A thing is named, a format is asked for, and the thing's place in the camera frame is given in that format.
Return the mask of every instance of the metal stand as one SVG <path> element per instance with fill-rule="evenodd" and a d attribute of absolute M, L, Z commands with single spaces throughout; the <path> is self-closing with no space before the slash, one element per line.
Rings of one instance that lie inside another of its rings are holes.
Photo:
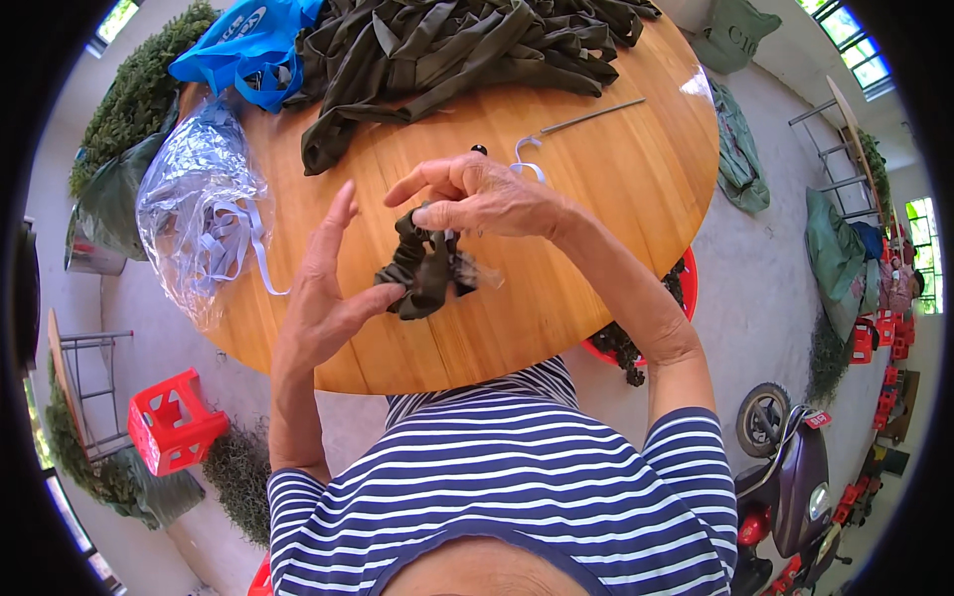
<path fill-rule="evenodd" d="M 803 113 L 801 115 L 798 115 L 792 118 L 791 120 L 788 121 L 788 125 L 790 127 L 795 126 L 799 122 L 802 122 L 803 120 L 806 120 L 817 113 L 822 113 L 828 108 L 831 108 L 832 106 L 835 106 L 837 104 L 838 104 L 838 101 L 835 100 L 835 98 L 832 98 L 826 101 L 825 103 L 821 104 L 820 106 L 817 106 L 816 108 L 809 110 L 806 113 Z M 855 160 L 852 159 L 851 153 L 849 151 L 854 145 L 850 141 L 845 141 L 843 143 L 840 143 L 839 145 L 835 145 L 834 147 L 829 147 L 828 149 L 822 149 L 821 147 L 819 147 L 818 141 L 815 140 L 815 136 L 812 134 L 811 129 L 808 128 L 808 124 L 805 123 L 803 126 L 805 127 L 805 131 L 808 133 L 808 137 L 812 139 L 812 144 L 815 145 L 815 151 L 818 154 L 819 159 L 821 160 L 821 167 L 825 171 L 825 175 L 828 176 L 828 179 L 831 181 L 831 184 L 827 184 L 815 190 L 819 191 L 820 193 L 835 191 L 835 196 L 838 198 L 838 204 L 841 207 L 841 216 L 844 219 L 847 220 L 847 219 L 853 219 L 855 217 L 874 215 L 874 216 L 878 216 L 878 221 L 881 223 L 882 228 L 886 227 L 887 222 L 881 220 L 880 211 L 878 210 L 877 207 L 875 207 L 871 203 L 871 193 L 868 191 L 868 184 L 867 184 L 868 176 L 866 176 L 865 174 L 859 174 L 859 175 L 852 176 L 850 178 L 845 178 L 843 180 L 836 180 L 835 177 L 832 175 L 831 169 L 828 167 L 828 157 L 832 154 L 836 154 L 840 151 L 844 151 L 845 154 L 848 156 L 848 163 L 852 165 L 852 168 L 854 168 L 855 172 L 857 173 L 858 168 L 855 164 Z M 852 184 L 859 184 L 859 183 L 861 184 L 861 195 L 864 196 L 864 200 L 867 202 L 868 208 L 862 209 L 860 211 L 854 211 L 852 213 L 847 213 L 847 210 L 844 208 L 844 202 L 841 200 L 841 193 L 839 193 L 839 189 L 844 188 L 846 186 L 851 186 Z"/>
<path fill-rule="evenodd" d="M 67 369 L 70 374 L 71 381 L 76 387 L 76 393 L 79 398 L 79 414 L 80 418 L 83 419 L 83 426 L 86 427 L 86 433 L 93 441 L 89 444 L 83 445 L 83 450 L 86 451 L 87 457 L 90 459 L 90 462 L 97 462 L 103 458 L 111 456 L 113 453 L 121 449 L 128 447 L 131 442 L 123 442 L 122 444 L 115 445 L 109 449 L 101 450 L 102 445 L 105 445 L 109 442 L 122 439 L 123 437 L 128 437 L 129 433 L 125 430 L 119 428 L 119 415 L 116 411 L 116 396 L 115 396 L 115 382 L 113 378 L 113 356 L 115 351 L 115 338 L 126 338 L 131 337 L 133 334 L 132 331 L 116 331 L 116 332 L 106 332 L 106 333 L 84 333 L 84 334 L 74 334 L 68 336 L 60 336 L 60 349 L 63 351 L 63 361 L 67 364 Z M 110 349 L 110 371 L 109 371 L 109 389 L 103 389 L 102 391 L 94 391 L 92 393 L 83 393 L 82 385 L 80 384 L 79 377 L 79 351 L 85 350 L 88 348 L 105 348 L 109 347 Z M 73 350 L 73 366 L 70 366 L 69 352 Z M 89 424 L 86 422 L 86 412 L 83 408 L 84 400 L 89 398 L 96 398 L 103 395 L 111 396 L 113 401 L 113 422 L 115 425 L 115 433 L 105 439 L 97 441 L 93 437 L 93 431 L 90 428 Z"/>

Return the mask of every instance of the scooter wheel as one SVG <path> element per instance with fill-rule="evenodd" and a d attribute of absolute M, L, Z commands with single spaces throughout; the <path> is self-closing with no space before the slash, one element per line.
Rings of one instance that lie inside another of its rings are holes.
<path fill-rule="evenodd" d="M 736 418 L 736 436 L 742 451 L 754 458 L 772 456 L 791 409 L 788 393 L 773 382 L 764 382 L 750 391 Z M 765 428 L 766 421 L 771 428 Z"/>

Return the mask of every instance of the olive green fabric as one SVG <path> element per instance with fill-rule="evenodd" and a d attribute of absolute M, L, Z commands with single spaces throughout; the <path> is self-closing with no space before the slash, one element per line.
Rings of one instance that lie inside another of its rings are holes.
<path fill-rule="evenodd" d="M 756 141 L 732 93 L 715 81 L 715 119 L 718 122 L 718 187 L 733 205 L 750 214 L 769 206 L 769 187 L 762 179 Z"/>
<path fill-rule="evenodd" d="M 146 260 L 135 224 L 139 183 L 178 119 L 178 93 L 157 133 L 102 165 L 76 203 L 76 225 L 97 246 L 133 260 Z"/>
<path fill-rule="evenodd" d="M 286 108 L 322 101 L 301 137 L 305 175 L 334 166 L 359 121 L 409 124 L 454 96 L 522 83 L 599 97 L 618 76 L 648 0 L 328 0 L 295 48 L 304 82 Z M 599 57 L 593 52 L 599 51 Z M 397 109 L 377 102 L 419 95 Z"/>
<path fill-rule="evenodd" d="M 205 490 L 185 470 L 168 476 L 153 476 L 134 447 L 127 447 L 111 457 L 125 470 L 135 487 L 136 504 L 108 505 L 123 517 L 140 520 L 149 529 L 169 527 L 180 515 L 205 498 Z"/>
<path fill-rule="evenodd" d="M 444 306 L 451 278 L 445 234 L 414 225 L 411 215 L 417 209 L 408 211 L 395 222 L 394 229 L 400 239 L 398 248 L 391 262 L 374 274 L 374 285 L 400 283 L 406 289 L 403 296 L 387 307 L 387 312 L 397 313 L 402 320 L 423 319 L 436 313 Z M 427 252 L 425 242 L 430 244 L 431 253 Z"/>
<path fill-rule="evenodd" d="M 835 332 L 842 341 L 848 341 L 867 293 L 867 280 L 862 279 L 868 269 L 864 266 L 864 244 L 822 193 L 805 189 L 805 202 L 805 245 L 819 283 L 821 305 Z M 856 279 L 860 288 L 857 293 L 851 291 Z"/>
<path fill-rule="evenodd" d="M 702 64 L 729 74 L 748 66 L 758 42 L 778 29 L 781 19 L 759 12 L 746 0 L 715 0 L 709 23 L 693 40 L 693 51 Z"/>

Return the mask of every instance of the artificial greenery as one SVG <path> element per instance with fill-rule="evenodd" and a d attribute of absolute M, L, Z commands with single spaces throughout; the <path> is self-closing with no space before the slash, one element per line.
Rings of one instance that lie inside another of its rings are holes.
<path fill-rule="evenodd" d="M 663 285 L 673 295 L 679 306 L 684 306 L 682 299 L 682 283 L 679 281 L 679 274 L 686 270 L 686 262 L 681 258 L 675 266 L 662 278 Z M 616 364 L 626 371 L 626 382 L 633 387 L 646 382 L 646 375 L 636 366 L 636 359 L 639 358 L 639 348 L 630 339 L 629 334 L 623 330 L 616 321 L 611 322 L 596 333 L 590 336 L 593 347 L 603 354 L 615 353 Z"/>
<path fill-rule="evenodd" d="M 868 162 L 868 168 L 871 169 L 871 179 L 875 183 L 881 212 L 889 218 L 891 217 L 891 184 L 888 182 L 888 172 L 884 169 L 887 159 L 878 153 L 879 140 L 874 136 L 858 129 L 858 138 L 861 141 L 861 150 L 864 151 L 864 159 Z"/>
<path fill-rule="evenodd" d="M 83 135 L 70 174 L 72 196 L 79 197 L 103 164 L 159 130 L 179 85 L 169 65 L 195 45 L 218 15 L 208 0 L 197 0 L 119 65 Z"/>
<path fill-rule="evenodd" d="M 261 430 L 232 425 L 212 443 L 202 474 L 218 491 L 218 502 L 232 523 L 248 540 L 268 548 L 271 515 L 266 485 L 272 466 Z"/>
<path fill-rule="evenodd" d="M 809 359 L 808 401 L 817 406 L 827 406 L 835 398 L 835 390 L 848 370 L 851 350 L 841 341 L 823 310 L 815 320 Z"/>
<path fill-rule="evenodd" d="M 66 394 L 56 380 L 52 352 L 47 361 L 47 369 L 50 376 L 50 405 L 43 414 L 56 469 L 72 478 L 77 486 L 99 503 L 137 508 L 138 488 L 122 466 L 117 465 L 111 457 L 96 463 L 90 463 L 87 459 L 73 413 L 66 402 Z"/>

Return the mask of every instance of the hand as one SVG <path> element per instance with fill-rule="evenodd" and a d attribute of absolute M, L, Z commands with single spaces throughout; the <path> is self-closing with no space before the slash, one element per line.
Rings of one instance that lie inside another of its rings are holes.
<path fill-rule="evenodd" d="M 384 196 L 397 207 L 429 187 L 432 202 L 414 212 L 425 230 L 464 229 L 555 239 L 578 207 L 570 199 L 472 151 L 419 163 Z"/>
<path fill-rule="evenodd" d="M 328 215 L 308 237 L 301 266 L 292 282 L 291 299 L 272 355 L 273 375 L 311 374 L 361 330 L 404 295 L 400 283 L 383 283 L 345 300 L 338 285 L 338 250 L 344 229 L 358 213 L 352 180 L 335 195 Z"/>

